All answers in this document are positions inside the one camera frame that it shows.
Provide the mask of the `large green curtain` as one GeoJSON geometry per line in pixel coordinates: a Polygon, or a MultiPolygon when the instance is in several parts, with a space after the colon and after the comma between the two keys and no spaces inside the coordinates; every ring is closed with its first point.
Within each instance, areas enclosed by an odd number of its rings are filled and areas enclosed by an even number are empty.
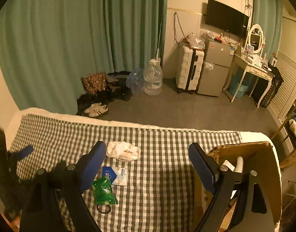
{"type": "Polygon", "coordinates": [[[74,114],[81,78],[163,53],[167,0],[7,0],[0,67],[19,109],[74,114]]]}

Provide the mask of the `black wall television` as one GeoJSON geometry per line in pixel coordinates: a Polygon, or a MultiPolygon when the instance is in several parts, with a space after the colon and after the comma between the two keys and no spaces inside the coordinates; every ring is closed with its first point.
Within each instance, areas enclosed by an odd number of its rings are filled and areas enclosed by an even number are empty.
{"type": "Polygon", "coordinates": [[[229,34],[244,38],[249,17],[244,13],[215,0],[208,0],[205,24],[219,28],[229,34]]]}

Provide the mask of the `right green curtain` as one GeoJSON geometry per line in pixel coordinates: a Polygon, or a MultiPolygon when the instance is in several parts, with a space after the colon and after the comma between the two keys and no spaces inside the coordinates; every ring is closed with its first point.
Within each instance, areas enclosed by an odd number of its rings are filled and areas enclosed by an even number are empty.
{"type": "Polygon", "coordinates": [[[252,23],[258,24],[265,36],[263,53],[271,59],[277,53],[282,30],[282,0],[253,0],[252,23]]]}

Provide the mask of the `wooden clothes rack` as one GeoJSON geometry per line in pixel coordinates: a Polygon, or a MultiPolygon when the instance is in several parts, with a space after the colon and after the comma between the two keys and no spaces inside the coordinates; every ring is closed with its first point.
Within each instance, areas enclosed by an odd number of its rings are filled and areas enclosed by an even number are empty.
{"type": "Polygon", "coordinates": [[[287,135],[281,143],[289,138],[293,146],[293,151],[280,163],[281,169],[284,169],[296,162],[296,100],[287,113],[285,120],[282,122],[282,125],[280,125],[278,130],[274,133],[273,136],[271,136],[270,139],[273,140],[283,128],[285,128],[287,135]]]}

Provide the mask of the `cardboard box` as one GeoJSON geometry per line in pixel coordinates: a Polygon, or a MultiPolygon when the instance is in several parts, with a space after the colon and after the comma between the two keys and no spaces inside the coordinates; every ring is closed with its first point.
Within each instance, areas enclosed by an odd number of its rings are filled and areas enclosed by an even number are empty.
{"type": "Polygon", "coordinates": [[[282,215],[281,171],[268,141],[221,145],[207,154],[218,164],[214,194],[194,169],[194,231],[274,231],[282,215]],[[234,172],[243,158],[243,172],[234,172]]]}

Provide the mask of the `bottled water pack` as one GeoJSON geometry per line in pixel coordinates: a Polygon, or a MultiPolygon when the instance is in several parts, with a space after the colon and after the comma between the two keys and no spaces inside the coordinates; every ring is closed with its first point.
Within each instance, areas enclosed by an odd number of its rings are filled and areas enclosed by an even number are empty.
{"type": "Polygon", "coordinates": [[[133,94],[143,94],[143,69],[133,70],[126,79],[126,86],[131,90],[133,94]]]}

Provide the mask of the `white sneakers pair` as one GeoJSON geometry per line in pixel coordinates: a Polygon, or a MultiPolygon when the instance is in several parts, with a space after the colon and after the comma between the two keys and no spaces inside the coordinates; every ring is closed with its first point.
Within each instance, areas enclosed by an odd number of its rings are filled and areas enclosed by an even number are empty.
{"type": "Polygon", "coordinates": [[[99,117],[108,112],[108,107],[102,103],[93,103],[84,110],[84,113],[91,118],[99,117]]]}

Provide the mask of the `white oval vanity mirror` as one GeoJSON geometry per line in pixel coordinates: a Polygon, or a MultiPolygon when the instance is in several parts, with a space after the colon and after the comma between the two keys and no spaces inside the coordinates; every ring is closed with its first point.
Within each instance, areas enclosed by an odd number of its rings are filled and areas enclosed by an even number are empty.
{"type": "Polygon", "coordinates": [[[265,47],[265,36],[259,24],[254,24],[247,33],[244,49],[247,54],[260,55],[265,47]]]}

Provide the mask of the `large clear water jug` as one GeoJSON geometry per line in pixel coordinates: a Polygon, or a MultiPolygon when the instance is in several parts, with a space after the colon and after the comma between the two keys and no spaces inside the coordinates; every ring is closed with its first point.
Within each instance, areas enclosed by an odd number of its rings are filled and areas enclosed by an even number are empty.
{"type": "Polygon", "coordinates": [[[149,61],[143,72],[143,91],[146,95],[156,96],[162,91],[163,71],[159,62],[155,59],[149,61]]]}

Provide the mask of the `grey mini fridge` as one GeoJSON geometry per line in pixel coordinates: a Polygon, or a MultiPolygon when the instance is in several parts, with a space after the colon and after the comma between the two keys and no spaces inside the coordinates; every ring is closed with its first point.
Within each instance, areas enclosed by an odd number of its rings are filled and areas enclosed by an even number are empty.
{"type": "Polygon", "coordinates": [[[206,39],[205,45],[197,94],[219,97],[228,77],[234,48],[208,39],[206,39]]]}

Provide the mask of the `white suitcase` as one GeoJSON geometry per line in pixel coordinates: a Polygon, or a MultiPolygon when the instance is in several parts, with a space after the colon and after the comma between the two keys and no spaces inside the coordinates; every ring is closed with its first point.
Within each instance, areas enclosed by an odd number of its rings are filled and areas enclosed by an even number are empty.
{"type": "Polygon", "coordinates": [[[187,46],[179,47],[176,86],[178,93],[194,92],[200,78],[204,52],[187,46]]]}

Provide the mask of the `white tube in box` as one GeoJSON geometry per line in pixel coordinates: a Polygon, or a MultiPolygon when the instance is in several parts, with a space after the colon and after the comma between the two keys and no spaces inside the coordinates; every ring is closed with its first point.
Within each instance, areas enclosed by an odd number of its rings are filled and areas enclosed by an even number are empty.
{"type": "Polygon", "coordinates": [[[238,156],[236,159],[236,167],[234,169],[234,172],[237,172],[237,173],[243,172],[243,158],[241,156],[238,156]]]}

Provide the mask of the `crumpled white tissue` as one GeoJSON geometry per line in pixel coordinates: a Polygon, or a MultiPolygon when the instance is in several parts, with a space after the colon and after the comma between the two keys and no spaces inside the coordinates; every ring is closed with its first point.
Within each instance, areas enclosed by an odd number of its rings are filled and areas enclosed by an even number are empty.
{"type": "Polygon", "coordinates": [[[107,156],[121,162],[131,162],[139,158],[140,148],[125,141],[111,141],[107,145],[107,156]]]}

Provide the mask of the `black hanging bag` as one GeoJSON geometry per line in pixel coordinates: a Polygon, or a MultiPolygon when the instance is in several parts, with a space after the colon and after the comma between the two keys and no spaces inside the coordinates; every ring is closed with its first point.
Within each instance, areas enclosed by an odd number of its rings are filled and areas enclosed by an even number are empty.
{"type": "Polygon", "coordinates": [[[278,93],[279,88],[281,87],[282,83],[284,82],[282,75],[279,72],[279,69],[270,63],[268,63],[268,67],[272,70],[274,77],[272,79],[272,84],[269,91],[266,93],[265,97],[261,101],[261,107],[268,107],[272,99],[278,93]]]}

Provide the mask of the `white dressing table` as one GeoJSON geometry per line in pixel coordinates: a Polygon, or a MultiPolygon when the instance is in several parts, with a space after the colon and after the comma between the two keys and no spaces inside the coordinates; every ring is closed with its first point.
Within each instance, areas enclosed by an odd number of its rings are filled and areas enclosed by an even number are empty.
{"type": "Polygon", "coordinates": [[[231,66],[229,69],[229,73],[228,73],[228,77],[227,77],[227,80],[226,80],[224,87],[223,87],[223,92],[229,98],[230,103],[233,103],[234,100],[237,98],[238,91],[239,91],[246,75],[249,75],[249,76],[252,76],[252,78],[255,78],[254,83],[250,83],[253,86],[252,86],[252,89],[249,93],[249,97],[252,96],[252,94],[255,90],[255,87],[258,84],[259,79],[262,79],[262,80],[265,80],[268,82],[267,86],[264,88],[264,92],[261,94],[261,97],[258,100],[258,103],[256,105],[257,108],[260,108],[261,101],[263,100],[266,93],[269,91],[269,89],[271,87],[274,74],[272,72],[267,71],[266,69],[264,69],[262,67],[259,67],[259,66],[256,66],[255,64],[250,63],[246,58],[242,58],[241,56],[239,56],[237,54],[234,54],[234,56],[233,56],[231,66]],[[232,76],[236,74],[236,72],[239,68],[242,70],[242,75],[239,80],[238,87],[236,88],[234,94],[232,95],[229,92],[229,86],[231,83],[232,76]]]}

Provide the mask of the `brown patterned bag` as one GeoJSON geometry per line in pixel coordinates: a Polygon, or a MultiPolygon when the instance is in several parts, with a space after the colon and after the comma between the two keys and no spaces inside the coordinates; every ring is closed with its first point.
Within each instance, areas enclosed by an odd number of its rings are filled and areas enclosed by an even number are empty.
{"type": "Polygon", "coordinates": [[[81,78],[83,88],[87,94],[96,95],[100,91],[105,91],[107,82],[104,72],[89,74],[81,78]]]}

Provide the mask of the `green medicine sachet pack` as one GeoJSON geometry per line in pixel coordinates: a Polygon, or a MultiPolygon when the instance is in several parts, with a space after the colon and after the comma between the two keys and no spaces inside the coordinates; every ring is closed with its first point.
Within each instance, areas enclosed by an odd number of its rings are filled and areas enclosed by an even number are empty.
{"type": "Polygon", "coordinates": [[[102,177],[92,183],[94,193],[94,204],[116,205],[118,200],[113,194],[111,181],[108,177],[102,177]]]}

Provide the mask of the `white louvered wardrobe door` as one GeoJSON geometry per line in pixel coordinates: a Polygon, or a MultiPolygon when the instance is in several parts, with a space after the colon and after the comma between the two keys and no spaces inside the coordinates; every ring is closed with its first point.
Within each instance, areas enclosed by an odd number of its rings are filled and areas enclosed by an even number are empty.
{"type": "Polygon", "coordinates": [[[276,67],[284,82],[269,104],[269,110],[282,121],[296,98],[296,20],[290,17],[283,17],[276,67]]]}

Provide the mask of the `blue tissue packet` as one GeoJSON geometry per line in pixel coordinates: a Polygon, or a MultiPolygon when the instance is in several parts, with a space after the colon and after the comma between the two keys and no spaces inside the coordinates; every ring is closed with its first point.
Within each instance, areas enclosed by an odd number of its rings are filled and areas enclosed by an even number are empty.
{"type": "Polygon", "coordinates": [[[102,176],[109,178],[112,185],[127,186],[127,183],[128,183],[127,168],[103,166],[102,176]]]}

